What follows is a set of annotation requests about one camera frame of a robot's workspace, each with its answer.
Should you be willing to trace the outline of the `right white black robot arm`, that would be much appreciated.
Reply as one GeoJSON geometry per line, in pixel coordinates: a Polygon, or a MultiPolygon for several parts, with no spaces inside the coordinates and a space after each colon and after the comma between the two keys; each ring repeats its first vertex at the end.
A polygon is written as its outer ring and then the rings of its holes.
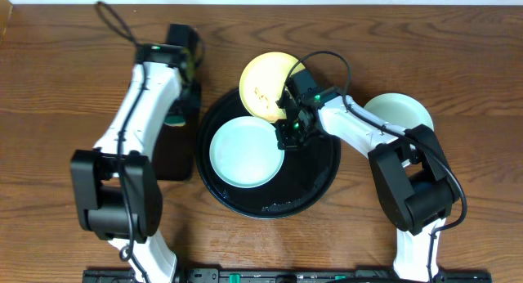
{"type": "Polygon", "coordinates": [[[434,131],[425,124],[406,128],[387,122],[345,91],[320,88],[309,70],[287,75],[276,105],[285,111],[275,123],[279,149],[297,150],[329,135],[367,158],[378,201],[398,231],[396,275],[435,281],[436,243],[464,192],[434,131]]]}

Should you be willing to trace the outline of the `green yellow sponge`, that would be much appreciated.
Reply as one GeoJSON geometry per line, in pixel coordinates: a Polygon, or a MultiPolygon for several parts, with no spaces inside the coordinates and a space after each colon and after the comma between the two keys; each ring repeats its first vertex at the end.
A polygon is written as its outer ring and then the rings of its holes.
{"type": "Polygon", "coordinates": [[[186,124],[186,119],[183,116],[171,115],[167,116],[163,123],[170,127],[182,127],[186,124]]]}

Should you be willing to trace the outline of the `yellow plate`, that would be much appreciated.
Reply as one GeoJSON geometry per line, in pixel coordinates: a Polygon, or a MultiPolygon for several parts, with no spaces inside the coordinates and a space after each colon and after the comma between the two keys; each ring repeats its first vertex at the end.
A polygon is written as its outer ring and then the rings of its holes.
{"type": "Polygon", "coordinates": [[[280,99],[288,72],[297,58],[284,52],[267,52],[251,60],[239,81],[240,99],[252,115],[275,123],[285,119],[285,110],[276,102],[280,99]]]}

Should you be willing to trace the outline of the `light green plate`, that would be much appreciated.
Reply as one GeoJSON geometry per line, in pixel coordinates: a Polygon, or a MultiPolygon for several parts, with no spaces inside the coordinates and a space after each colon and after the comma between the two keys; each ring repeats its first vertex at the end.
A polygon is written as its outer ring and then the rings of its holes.
{"type": "Polygon", "coordinates": [[[279,172],[285,156],[278,148],[275,127],[253,116],[231,119],[220,126],[208,154],[214,173],[240,189],[268,183],[279,172]]]}
{"type": "Polygon", "coordinates": [[[401,93],[385,93],[371,99],[364,108],[391,124],[415,128],[424,124],[431,130],[434,123],[428,110],[417,100],[401,93]]]}

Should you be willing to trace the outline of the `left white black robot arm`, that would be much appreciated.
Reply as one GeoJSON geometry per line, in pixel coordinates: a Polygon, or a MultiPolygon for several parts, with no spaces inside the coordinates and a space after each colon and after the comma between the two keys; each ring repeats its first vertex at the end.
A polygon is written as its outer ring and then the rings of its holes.
{"type": "Polygon", "coordinates": [[[70,161],[80,227],[119,251],[134,282],[177,282],[177,256],[159,224],[160,180],[192,174],[201,107],[196,69],[201,39],[171,24],[164,43],[141,44],[132,79],[111,125],[70,161]]]}

